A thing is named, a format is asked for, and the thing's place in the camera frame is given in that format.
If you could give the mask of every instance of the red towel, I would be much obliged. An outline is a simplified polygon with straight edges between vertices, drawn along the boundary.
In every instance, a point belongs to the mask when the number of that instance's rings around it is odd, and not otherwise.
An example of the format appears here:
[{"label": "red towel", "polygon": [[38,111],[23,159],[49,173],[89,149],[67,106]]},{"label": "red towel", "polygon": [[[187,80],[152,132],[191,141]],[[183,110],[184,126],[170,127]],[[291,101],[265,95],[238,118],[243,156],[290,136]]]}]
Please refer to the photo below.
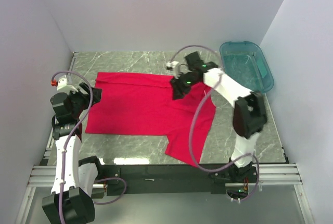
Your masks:
[{"label": "red towel", "polygon": [[[172,76],[142,73],[99,72],[95,87],[101,88],[100,103],[91,108],[86,133],[166,135],[165,154],[194,165],[188,150],[188,135],[194,112],[210,88],[194,85],[183,99],[172,100]],[[193,151],[200,161],[204,142],[212,126],[215,106],[204,104],[197,119]]]}]

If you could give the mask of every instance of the plastic container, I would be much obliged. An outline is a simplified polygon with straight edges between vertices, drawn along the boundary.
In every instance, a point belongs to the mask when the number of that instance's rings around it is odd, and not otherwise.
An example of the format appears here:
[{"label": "plastic container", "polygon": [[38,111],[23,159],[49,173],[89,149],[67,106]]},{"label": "plastic container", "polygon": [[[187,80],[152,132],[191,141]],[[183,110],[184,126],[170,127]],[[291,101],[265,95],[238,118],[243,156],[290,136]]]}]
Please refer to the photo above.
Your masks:
[{"label": "plastic container", "polygon": [[251,42],[226,42],[220,47],[224,70],[239,84],[251,90],[266,93],[274,79],[264,54]]}]

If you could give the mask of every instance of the white wall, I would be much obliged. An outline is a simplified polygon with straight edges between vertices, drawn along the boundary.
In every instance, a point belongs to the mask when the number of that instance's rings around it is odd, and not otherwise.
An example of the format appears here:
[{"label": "white wall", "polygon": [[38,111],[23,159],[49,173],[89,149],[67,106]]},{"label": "white wall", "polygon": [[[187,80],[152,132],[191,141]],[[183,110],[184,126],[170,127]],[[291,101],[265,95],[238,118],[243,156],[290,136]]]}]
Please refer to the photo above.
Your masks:
[{"label": "white wall", "polygon": [[284,0],[261,43],[269,100],[316,223],[333,219],[333,0]]},{"label": "white wall", "polygon": [[71,52],[42,0],[0,0],[0,223],[14,223],[50,132],[51,75]]},{"label": "white wall", "polygon": [[283,0],[45,0],[75,51],[260,43]]}]

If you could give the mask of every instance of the gray floor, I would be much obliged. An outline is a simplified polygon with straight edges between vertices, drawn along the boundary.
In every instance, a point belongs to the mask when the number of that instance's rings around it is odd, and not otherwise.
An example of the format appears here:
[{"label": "gray floor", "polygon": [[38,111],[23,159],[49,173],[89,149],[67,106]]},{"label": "gray floor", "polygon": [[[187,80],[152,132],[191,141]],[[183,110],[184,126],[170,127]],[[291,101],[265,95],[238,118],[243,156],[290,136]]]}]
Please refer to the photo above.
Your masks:
[{"label": "gray floor", "polygon": [[[50,191],[36,189],[26,224],[49,223],[42,198]],[[305,224],[292,185],[263,186],[261,193],[256,192],[240,205],[225,195],[210,193],[126,194],[111,205],[95,205],[95,212],[94,224]]]},{"label": "gray floor", "polygon": [[[183,60],[189,52],[177,57]],[[83,52],[76,53],[72,70],[79,72],[92,84],[99,71],[140,72],[154,74],[171,74],[165,69],[172,52]],[[216,57],[201,52],[205,61]],[[79,79],[73,77],[74,85]],[[226,163],[235,144],[236,133],[232,127],[233,109],[217,93],[212,95],[216,105],[214,122],[203,149],[201,163]],[[267,99],[268,124],[257,141],[257,157],[262,163],[284,163],[284,150],[273,121]],[[97,155],[105,164],[180,164],[181,162],[164,154],[168,140],[166,136],[128,136],[85,134],[82,137],[80,159]],[[49,165],[56,163],[56,151],[52,150]]]}]

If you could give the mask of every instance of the gray marble surface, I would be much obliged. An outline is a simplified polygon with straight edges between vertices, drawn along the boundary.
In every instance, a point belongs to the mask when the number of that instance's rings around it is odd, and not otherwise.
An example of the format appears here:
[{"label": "gray marble surface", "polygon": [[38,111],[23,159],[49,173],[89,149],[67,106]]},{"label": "gray marble surface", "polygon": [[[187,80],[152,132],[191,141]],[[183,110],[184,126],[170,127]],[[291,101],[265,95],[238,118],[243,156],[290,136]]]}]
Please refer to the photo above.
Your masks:
[{"label": "gray marble surface", "polygon": [[[176,60],[190,52],[183,52]],[[173,52],[82,52],[74,56],[72,70],[82,74],[92,85],[99,71],[106,72],[140,72],[153,74],[171,74],[165,69],[165,62],[170,60]],[[208,52],[200,52],[205,61],[214,61],[216,57]],[[77,77],[73,84],[79,83]],[[233,109],[228,102],[212,94],[216,105],[213,125],[201,156],[201,163],[226,163],[231,156],[236,133],[232,127]],[[271,110],[265,98],[268,124],[257,141],[257,157],[262,163],[284,163],[284,150],[272,118]],[[85,129],[87,120],[83,121]],[[82,147],[79,159],[96,155],[105,164],[181,164],[182,162],[164,154],[168,140],[166,136],[130,136],[130,135],[82,135]],[[53,148],[49,165],[56,163],[56,150]]]}]

